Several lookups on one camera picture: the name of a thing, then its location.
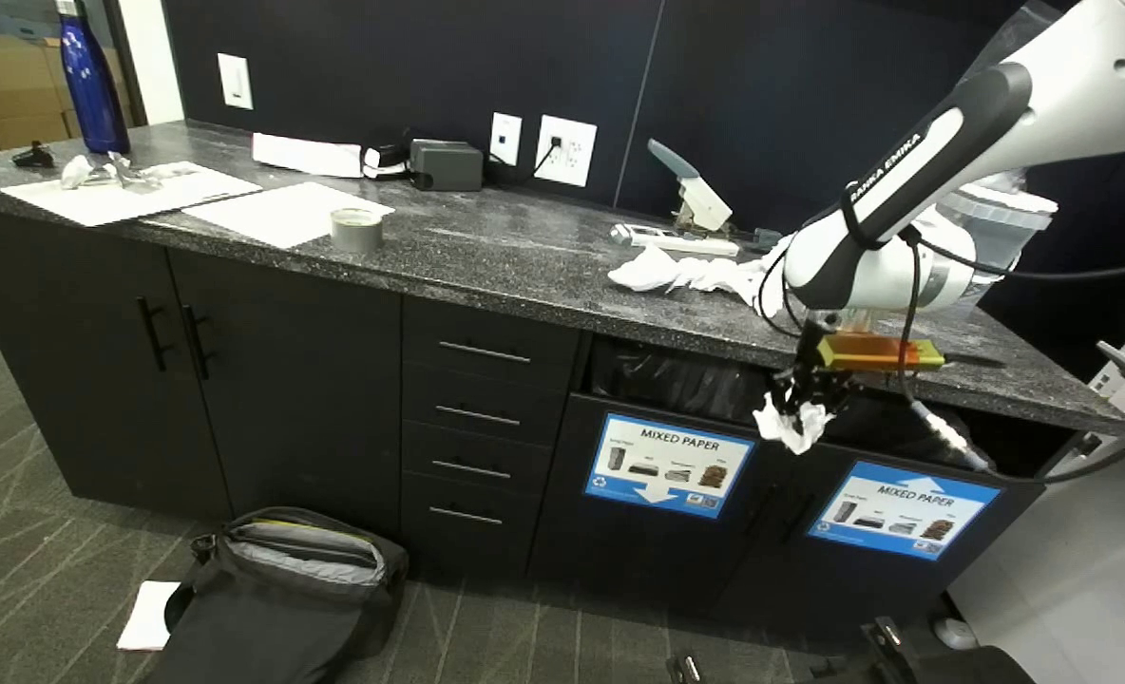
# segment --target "black bag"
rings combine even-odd
[[[158,684],[318,684],[376,653],[406,552],[307,511],[259,511],[194,544]]]

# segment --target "gray countertop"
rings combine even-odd
[[[53,145],[56,164],[74,153],[81,153],[81,145]],[[259,166],[247,132],[214,124],[134,129],[134,160],[142,166],[194,160],[259,188],[303,183],[303,176]],[[0,188],[31,178],[34,176],[15,172],[13,155],[0,153]],[[275,250],[185,213],[164,213],[101,231],[764,369],[784,369],[796,354],[789,340],[775,333],[732,297],[636,297],[616,290],[606,273],[636,260],[636,250],[610,238],[610,228],[621,219],[616,213],[507,189],[432,194],[406,183],[322,188],[392,204],[395,218],[388,218],[385,238],[314,238],[294,250]],[[0,213],[56,219],[3,194]],[[1111,404],[1093,398],[1074,375],[983,313],[920,321],[916,333],[935,340],[948,354],[1005,361],[1005,369],[948,365],[944,373],[920,375],[912,390],[925,398],[1068,430],[1125,430],[1125,417]]]

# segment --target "light switch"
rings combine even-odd
[[[223,94],[223,107],[231,107],[231,110],[254,110],[254,94],[250,94],[250,66],[247,66],[247,56],[216,53],[216,69],[222,69],[222,94]]]

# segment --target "blue sign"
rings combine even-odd
[[[860,460],[808,536],[940,561],[996,494],[1001,488]]]
[[[732,435],[610,413],[585,494],[718,521],[751,445]]]

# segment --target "blue water bottle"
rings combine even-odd
[[[62,66],[75,107],[81,138],[90,155],[129,155],[129,132],[118,113],[109,69],[95,42],[81,0],[56,0],[62,13]]]

